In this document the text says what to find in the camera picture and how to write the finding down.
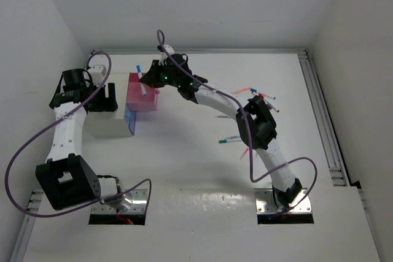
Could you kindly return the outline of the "pink drawer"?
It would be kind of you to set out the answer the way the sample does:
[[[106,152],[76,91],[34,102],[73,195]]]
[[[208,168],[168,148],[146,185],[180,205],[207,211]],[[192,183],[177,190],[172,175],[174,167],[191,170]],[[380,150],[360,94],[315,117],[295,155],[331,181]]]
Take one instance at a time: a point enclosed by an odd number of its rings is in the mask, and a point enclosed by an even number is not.
[[[139,82],[136,72],[131,72],[128,79],[126,104],[132,112],[154,112],[157,110],[159,91]]]

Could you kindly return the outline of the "blue transparent drawer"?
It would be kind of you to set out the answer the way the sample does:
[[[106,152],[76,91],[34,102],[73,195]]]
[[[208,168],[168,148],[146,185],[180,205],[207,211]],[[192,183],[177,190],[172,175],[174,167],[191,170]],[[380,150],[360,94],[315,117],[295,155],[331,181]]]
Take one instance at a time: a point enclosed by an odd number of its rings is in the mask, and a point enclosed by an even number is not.
[[[125,111],[124,111],[124,116],[123,119],[128,127],[129,132],[131,133],[132,136],[135,135],[135,127],[136,127],[136,120],[137,120],[137,111],[132,111],[128,107],[127,104],[125,104]]]

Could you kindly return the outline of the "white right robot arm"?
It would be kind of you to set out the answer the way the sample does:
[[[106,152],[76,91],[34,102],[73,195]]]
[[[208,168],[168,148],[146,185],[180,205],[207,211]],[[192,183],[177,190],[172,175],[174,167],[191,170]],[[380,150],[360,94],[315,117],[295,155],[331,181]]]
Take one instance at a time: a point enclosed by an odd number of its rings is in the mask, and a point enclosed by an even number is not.
[[[151,88],[172,86],[184,99],[211,107],[233,119],[241,140],[258,154],[270,173],[276,200],[286,210],[290,207],[302,185],[281,152],[276,140],[276,122],[261,97],[240,99],[214,88],[206,78],[193,74],[188,59],[180,54],[163,61],[153,60],[139,81]]]

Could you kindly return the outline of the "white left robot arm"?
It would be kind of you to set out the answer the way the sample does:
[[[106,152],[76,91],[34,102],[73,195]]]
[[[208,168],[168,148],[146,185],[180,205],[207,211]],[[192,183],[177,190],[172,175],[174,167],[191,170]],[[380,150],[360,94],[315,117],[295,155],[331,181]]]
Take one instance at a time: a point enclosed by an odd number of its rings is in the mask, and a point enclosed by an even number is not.
[[[63,210],[101,196],[98,176],[82,156],[82,131],[110,136],[110,120],[118,118],[115,83],[100,83],[107,74],[104,65],[64,71],[49,104],[60,123],[44,164],[35,175],[55,210]]]

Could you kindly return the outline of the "white drawer cabinet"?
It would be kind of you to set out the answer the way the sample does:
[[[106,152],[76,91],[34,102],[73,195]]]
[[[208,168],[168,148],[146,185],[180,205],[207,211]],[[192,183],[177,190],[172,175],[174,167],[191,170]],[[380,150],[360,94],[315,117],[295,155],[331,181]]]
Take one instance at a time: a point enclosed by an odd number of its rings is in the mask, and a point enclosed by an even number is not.
[[[126,94],[129,73],[111,73],[105,84],[105,95],[109,96],[109,84],[115,86],[117,110],[113,112],[89,112],[84,121],[83,132],[98,138],[132,137],[125,117],[127,112]]]

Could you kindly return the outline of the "orange gel pen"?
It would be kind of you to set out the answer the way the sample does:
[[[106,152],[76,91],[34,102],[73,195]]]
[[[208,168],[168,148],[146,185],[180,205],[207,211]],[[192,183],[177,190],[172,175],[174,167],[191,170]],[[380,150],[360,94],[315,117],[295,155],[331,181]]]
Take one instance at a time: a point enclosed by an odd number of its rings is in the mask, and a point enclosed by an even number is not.
[[[242,89],[240,89],[240,90],[232,91],[231,94],[243,93],[243,92],[245,92],[245,91],[250,91],[250,89],[251,89],[250,87],[242,88]]]

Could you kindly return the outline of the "red capped marker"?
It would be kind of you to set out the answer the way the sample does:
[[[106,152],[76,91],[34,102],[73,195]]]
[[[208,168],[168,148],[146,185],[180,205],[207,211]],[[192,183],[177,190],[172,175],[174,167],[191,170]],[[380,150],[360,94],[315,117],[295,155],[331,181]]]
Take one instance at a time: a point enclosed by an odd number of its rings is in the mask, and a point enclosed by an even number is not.
[[[268,98],[268,99],[272,99],[272,100],[275,100],[275,99],[276,99],[275,96],[271,96],[271,95],[268,95],[268,94],[265,94],[265,93],[260,93],[260,92],[258,92],[258,94],[261,95],[261,96],[263,96],[264,98]]]

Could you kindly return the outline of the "pink gel pen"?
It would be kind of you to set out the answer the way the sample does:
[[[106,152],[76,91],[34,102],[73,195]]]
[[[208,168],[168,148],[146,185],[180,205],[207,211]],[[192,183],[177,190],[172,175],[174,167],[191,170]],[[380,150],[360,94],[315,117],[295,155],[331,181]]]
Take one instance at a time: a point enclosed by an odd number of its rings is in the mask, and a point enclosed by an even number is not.
[[[246,148],[245,151],[241,154],[240,159],[242,160],[249,153],[249,148]]]

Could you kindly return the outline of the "purple capped marker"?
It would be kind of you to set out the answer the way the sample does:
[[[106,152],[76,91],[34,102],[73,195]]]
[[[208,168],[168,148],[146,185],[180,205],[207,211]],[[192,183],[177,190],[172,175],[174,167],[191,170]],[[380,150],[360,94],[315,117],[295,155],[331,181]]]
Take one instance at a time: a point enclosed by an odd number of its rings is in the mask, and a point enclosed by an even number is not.
[[[271,105],[270,103],[267,103],[267,106],[268,106],[268,108],[269,108],[270,110],[273,110],[273,111],[279,113],[279,109],[275,108],[275,107],[274,107],[273,105]]]

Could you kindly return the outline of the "aluminium frame rail back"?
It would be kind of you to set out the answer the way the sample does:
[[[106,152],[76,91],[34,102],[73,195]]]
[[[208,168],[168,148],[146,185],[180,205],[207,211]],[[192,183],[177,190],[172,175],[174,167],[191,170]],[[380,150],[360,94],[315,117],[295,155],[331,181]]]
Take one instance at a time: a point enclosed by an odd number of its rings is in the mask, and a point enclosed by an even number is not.
[[[132,54],[142,54],[142,55],[153,55],[158,54],[157,49],[103,49],[104,52],[110,55],[132,55]],[[182,48],[177,49],[176,52],[186,53],[186,54],[218,54],[218,53],[267,53],[267,54],[296,54],[296,55],[306,55],[307,51],[302,48]]]

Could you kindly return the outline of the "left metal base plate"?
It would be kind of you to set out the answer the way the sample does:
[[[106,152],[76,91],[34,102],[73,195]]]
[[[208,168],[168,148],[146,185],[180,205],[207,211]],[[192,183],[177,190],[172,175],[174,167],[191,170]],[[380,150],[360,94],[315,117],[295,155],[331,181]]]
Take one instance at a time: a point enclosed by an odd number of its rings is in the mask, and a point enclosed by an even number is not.
[[[90,213],[92,215],[139,215],[146,212],[148,190],[136,189],[126,193],[123,198],[117,201],[110,201],[92,205]]]

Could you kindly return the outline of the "aluminium frame rail right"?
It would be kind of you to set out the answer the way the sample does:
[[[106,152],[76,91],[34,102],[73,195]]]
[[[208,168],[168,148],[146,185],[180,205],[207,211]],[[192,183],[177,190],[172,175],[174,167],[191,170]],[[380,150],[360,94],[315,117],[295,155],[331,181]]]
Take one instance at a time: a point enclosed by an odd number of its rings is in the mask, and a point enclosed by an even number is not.
[[[348,178],[346,165],[340,151],[313,61],[306,50],[298,54],[298,60],[305,79],[333,186],[348,187],[351,185],[351,181]]]

